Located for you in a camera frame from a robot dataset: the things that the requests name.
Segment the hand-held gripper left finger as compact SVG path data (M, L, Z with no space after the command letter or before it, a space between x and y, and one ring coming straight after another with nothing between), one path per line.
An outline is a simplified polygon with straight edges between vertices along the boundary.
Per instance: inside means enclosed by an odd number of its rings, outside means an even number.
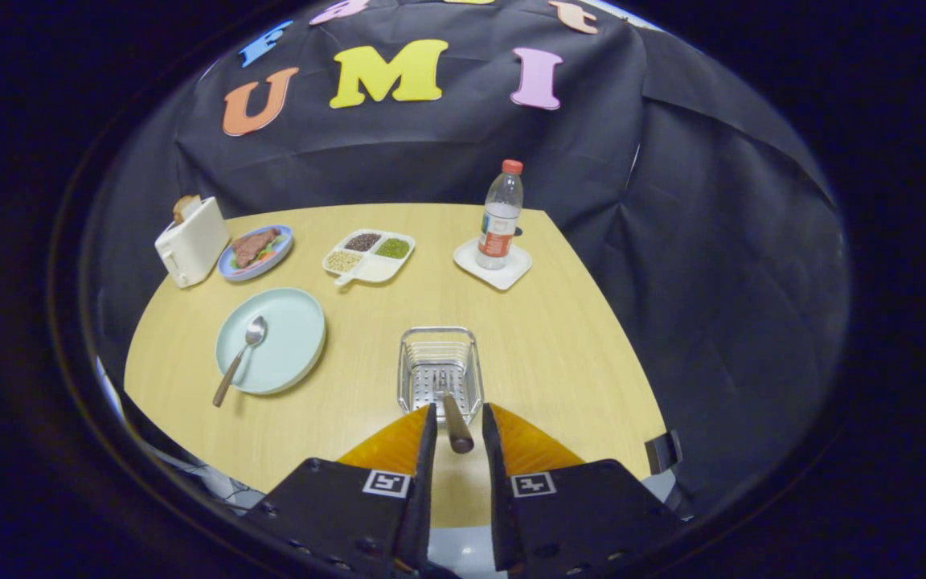
M407 465L352 466L308 458L244 516L315 577L436 578L429 560L432 470L438 428L429 405Z

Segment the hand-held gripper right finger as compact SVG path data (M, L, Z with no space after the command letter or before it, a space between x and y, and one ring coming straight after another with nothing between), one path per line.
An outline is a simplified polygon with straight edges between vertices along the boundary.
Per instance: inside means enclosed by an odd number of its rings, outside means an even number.
M682 528L615 459L587 462L499 404L481 431L494 565L510 578L629 578Z

